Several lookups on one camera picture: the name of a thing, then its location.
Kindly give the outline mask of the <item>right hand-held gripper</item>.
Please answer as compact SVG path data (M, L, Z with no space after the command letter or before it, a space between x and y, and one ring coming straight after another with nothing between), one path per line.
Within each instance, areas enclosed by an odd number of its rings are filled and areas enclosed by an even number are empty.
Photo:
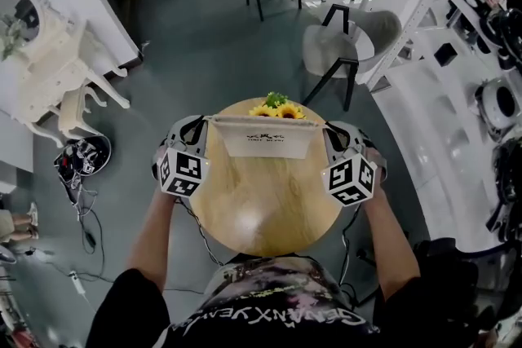
M329 165L321 171L325 191L342 207L374 196L376 183L387 177L387 161L360 128L343 121L326 121L322 129Z

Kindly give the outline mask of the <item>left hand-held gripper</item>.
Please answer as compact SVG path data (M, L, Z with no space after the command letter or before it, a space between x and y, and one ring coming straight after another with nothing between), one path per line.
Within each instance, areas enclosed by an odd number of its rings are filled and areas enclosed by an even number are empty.
M180 119L162 140L153 157L153 177L164 193L190 197L205 181L208 120L206 115Z

